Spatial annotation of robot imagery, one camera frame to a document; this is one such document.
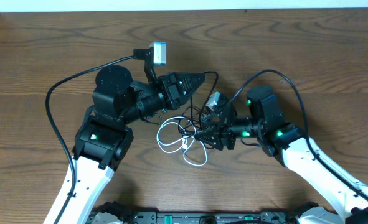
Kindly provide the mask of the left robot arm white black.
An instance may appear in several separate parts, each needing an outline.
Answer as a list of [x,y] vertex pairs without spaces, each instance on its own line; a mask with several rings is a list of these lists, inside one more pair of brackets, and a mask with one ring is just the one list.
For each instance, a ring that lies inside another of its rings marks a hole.
[[45,223],[85,223],[133,142],[128,125],[161,110],[178,109],[204,81],[203,73],[171,72],[146,84],[133,80],[123,66],[102,68],[95,78],[93,105],[67,154],[64,183]]

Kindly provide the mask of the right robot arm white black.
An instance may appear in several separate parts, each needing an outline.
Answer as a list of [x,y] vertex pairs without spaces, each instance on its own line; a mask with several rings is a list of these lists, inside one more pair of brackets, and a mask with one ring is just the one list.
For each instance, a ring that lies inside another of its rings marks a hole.
[[215,149],[232,150],[238,138],[255,138],[263,152],[307,181],[335,210],[308,203],[288,223],[368,223],[368,185],[328,157],[298,125],[287,121],[273,88],[260,85],[247,92],[249,116],[238,116],[227,97],[209,96],[203,130],[195,138]]

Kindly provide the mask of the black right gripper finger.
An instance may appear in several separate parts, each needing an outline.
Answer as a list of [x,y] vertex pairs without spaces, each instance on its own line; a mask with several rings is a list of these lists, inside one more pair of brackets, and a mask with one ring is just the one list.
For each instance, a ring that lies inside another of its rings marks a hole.
[[213,129],[199,131],[194,135],[194,138],[204,144],[212,146],[215,149],[224,148],[219,132],[214,131]]
[[203,116],[201,118],[201,128],[209,129],[218,126],[220,124],[220,117],[220,113],[211,113]]

